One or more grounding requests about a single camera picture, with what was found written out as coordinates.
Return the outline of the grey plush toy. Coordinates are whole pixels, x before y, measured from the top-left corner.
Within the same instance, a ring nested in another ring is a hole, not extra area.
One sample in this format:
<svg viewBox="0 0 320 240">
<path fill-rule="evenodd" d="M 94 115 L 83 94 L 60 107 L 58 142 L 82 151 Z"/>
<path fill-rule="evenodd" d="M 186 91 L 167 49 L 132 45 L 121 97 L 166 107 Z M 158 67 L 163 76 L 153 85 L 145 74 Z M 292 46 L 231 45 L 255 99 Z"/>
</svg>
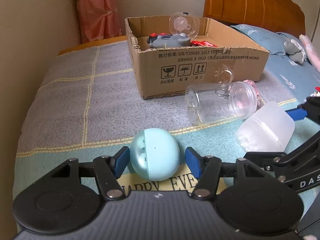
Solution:
<svg viewBox="0 0 320 240">
<path fill-rule="evenodd" d="M 297 64 L 303 64 L 305 62 L 306 52 L 303 46 L 301 46 L 295 39 L 285 38 L 283 47 L 285 53 L 287 53 L 293 62 Z"/>
</svg>

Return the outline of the grey cartoon figure toy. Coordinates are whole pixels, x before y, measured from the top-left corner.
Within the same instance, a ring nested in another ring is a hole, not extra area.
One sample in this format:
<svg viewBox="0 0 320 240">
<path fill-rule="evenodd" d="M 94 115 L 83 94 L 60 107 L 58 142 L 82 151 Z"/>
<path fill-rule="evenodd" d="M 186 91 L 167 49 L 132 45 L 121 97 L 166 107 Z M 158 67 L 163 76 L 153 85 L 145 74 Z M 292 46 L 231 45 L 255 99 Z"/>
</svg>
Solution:
<svg viewBox="0 0 320 240">
<path fill-rule="evenodd" d="M 191 46 L 191 38 L 185 33 L 173 34 L 171 38 L 167 40 L 165 48 L 178 48 Z"/>
</svg>

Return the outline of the blue floral pillow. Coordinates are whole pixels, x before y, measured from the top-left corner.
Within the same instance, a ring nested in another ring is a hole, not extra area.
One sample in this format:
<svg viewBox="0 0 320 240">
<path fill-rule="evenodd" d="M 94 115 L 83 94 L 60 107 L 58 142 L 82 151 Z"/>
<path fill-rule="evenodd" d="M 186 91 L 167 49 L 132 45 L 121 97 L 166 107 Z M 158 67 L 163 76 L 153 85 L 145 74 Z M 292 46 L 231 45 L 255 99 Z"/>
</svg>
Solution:
<svg viewBox="0 0 320 240">
<path fill-rule="evenodd" d="M 283 46 L 285 40 L 281 35 L 247 24 L 231 25 L 231 28 L 245 34 L 257 44 L 269 50 L 271 55 L 285 55 Z"/>
</svg>

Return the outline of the cardboard box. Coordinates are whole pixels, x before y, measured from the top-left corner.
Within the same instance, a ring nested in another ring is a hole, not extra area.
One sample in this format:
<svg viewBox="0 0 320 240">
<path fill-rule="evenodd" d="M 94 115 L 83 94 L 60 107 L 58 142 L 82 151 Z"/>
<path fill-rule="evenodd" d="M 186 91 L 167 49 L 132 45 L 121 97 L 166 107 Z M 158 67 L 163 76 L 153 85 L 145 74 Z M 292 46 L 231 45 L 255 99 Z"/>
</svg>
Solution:
<svg viewBox="0 0 320 240">
<path fill-rule="evenodd" d="M 144 99 L 181 94 L 194 83 L 258 81 L 270 52 L 248 36 L 212 18 L 200 19 L 198 41 L 210 46 L 150 48 L 153 33 L 168 34 L 168 16 L 128 17 L 126 36 L 140 96 Z"/>
</svg>

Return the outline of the pink rolled blanket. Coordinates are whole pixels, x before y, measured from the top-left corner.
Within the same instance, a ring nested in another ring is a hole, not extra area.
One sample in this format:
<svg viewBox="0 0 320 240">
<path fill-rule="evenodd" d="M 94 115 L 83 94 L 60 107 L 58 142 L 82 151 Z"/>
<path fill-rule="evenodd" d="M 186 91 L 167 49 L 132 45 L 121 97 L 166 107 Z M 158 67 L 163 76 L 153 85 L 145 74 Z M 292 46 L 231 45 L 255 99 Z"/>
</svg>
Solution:
<svg viewBox="0 0 320 240">
<path fill-rule="evenodd" d="M 308 61 L 317 70 L 317 72 L 320 72 L 320 58 L 314 46 L 312 45 L 310 39 L 306 35 L 301 34 L 299 36 L 299 40 L 305 48 Z"/>
</svg>

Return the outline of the clear plastic jar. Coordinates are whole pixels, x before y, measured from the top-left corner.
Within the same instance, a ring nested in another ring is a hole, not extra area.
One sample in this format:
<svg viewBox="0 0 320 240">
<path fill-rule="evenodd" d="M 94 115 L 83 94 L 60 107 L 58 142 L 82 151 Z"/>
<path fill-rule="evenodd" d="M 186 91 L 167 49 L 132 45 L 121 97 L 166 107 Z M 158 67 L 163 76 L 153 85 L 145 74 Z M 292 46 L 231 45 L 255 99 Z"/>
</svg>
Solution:
<svg viewBox="0 0 320 240">
<path fill-rule="evenodd" d="M 247 82 L 202 83 L 185 90 L 187 115 L 193 125 L 244 120 L 255 113 L 258 96 Z"/>
</svg>

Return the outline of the clear square dome container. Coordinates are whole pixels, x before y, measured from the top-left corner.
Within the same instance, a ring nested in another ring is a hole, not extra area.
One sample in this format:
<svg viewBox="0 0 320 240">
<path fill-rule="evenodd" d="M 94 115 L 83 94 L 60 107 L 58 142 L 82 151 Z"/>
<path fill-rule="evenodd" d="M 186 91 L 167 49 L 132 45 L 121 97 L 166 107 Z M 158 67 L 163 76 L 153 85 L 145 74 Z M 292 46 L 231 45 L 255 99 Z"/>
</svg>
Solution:
<svg viewBox="0 0 320 240">
<path fill-rule="evenodd" d="M 184 33 L 189 38 L 199 34 L 200 19 L 188 12 L 176 12 L 169 18 L 169 31 L 172 35 Z"/>
</svg>

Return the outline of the blue floral bed sheet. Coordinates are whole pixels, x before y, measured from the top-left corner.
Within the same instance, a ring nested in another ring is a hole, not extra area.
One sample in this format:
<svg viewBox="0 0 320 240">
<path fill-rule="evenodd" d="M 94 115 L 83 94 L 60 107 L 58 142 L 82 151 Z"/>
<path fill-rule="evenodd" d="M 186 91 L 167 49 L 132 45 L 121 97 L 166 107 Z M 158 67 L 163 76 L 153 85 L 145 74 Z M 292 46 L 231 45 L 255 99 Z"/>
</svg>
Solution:
<svg viewBox="0 0 320 240">
<path fill-rule="evenodd" d="M 285 38 L 299 39 L 291 34 L 276 33 Z M 297 64 L 288 55 L 269 55 L 264 77 L 272 79 L 276 86 L 263 92 L 263 97 L 268 101 L 282 101 L 295 98 L 299 103 L 304 103 L 306 98 L 314 93 L 319 86 L 319 72 L 308 62 Z"/>
</svg>

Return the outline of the wooden bed headboard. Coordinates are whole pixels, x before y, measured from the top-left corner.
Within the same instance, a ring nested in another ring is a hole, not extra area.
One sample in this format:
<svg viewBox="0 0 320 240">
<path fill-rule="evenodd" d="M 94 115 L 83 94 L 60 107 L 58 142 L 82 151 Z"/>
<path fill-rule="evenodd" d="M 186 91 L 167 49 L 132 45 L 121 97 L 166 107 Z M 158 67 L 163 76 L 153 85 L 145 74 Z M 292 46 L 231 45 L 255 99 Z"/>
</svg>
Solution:
<svg viewBox="0 0 320 240">
<path fill-rule="evenodd" d="M 292 0 L 205 0 L 203 16 L 224 24 L 248 24 L 295 37 L 306 34 L 305 15 Z"/>
</svg>

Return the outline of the pink orange curtain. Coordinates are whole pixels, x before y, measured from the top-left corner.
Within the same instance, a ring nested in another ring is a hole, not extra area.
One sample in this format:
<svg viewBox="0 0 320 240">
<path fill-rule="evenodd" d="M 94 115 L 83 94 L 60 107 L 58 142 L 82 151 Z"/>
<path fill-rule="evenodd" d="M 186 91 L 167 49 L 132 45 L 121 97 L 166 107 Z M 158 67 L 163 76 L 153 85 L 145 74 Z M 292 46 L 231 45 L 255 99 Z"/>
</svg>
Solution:
<svg viewBox="0 0 320 240">
<path fill-rule="evenodd" d="M 121 35 L 116 0 L 76 0 L 81 42 Z"/>
</svg>

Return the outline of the light blue egg case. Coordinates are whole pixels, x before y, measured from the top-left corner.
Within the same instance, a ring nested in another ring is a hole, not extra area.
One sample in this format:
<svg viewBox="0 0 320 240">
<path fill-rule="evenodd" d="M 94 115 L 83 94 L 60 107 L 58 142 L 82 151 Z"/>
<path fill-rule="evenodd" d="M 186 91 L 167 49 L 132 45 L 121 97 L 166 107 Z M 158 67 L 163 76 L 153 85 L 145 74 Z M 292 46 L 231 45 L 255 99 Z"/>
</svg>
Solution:
<svg viewBox="0 0 320 240">
<path fill-rule="evenodd" d="M 138 132 L 131 142 L 130 161 L 140 177 L 149 181 L 163 181 L 178 170 L 180 148 L 168 131 L 148 128 Z"/>
</svg>

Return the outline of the black red blue toy block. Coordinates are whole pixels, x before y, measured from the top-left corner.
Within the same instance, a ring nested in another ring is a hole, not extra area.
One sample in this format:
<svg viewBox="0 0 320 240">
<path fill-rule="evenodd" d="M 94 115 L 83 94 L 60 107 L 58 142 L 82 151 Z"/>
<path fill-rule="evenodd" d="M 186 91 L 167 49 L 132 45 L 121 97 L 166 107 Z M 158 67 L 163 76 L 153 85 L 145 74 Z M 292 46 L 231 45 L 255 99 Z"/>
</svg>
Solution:
<svg viewBox="0 0 320 240">
<path fill-rule="evenodd" d="M 147 43 L 150 48 L 164 48 L 167 44 L 167 40 L 171 38 L 171 34 L 166 33 L 152 33 L 147 38 Z"/>
</svg>

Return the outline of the white translucent plastic bottle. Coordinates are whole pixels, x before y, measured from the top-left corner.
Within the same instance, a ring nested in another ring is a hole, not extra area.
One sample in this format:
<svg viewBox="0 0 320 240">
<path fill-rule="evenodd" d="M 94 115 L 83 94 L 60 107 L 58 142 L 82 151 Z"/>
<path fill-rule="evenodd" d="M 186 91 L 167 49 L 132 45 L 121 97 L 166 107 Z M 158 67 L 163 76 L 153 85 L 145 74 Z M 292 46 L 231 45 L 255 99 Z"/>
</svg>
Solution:
<svg viewBox="0 0 320 240">
<path fill-rule="evenodd" d="M 276 102 L 268 102 L 241 124 L 235 141 L 245 152 L 284 152 L 294 130 L 294 120 Z"/>
</svg>

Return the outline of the red toy car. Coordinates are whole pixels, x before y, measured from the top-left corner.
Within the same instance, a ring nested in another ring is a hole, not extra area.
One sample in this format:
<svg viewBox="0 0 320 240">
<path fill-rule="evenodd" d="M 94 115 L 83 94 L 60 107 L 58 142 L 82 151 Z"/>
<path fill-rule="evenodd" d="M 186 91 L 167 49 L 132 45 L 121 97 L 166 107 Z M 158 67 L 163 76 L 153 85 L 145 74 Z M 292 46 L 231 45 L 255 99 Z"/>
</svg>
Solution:
<svg viewBox="0 0 320 240">
<path fill-rule="evenodd" d="M 193 46 L 205 46 L 205 47 L 214 47 L 214 48 L 217 48 L 218 46 L 213 44 L 213 43 L 210 43 L 208 41 L 196 41 L 196 40 L 192 40 L 191 41 L 191 44 Z"/>
</svg>

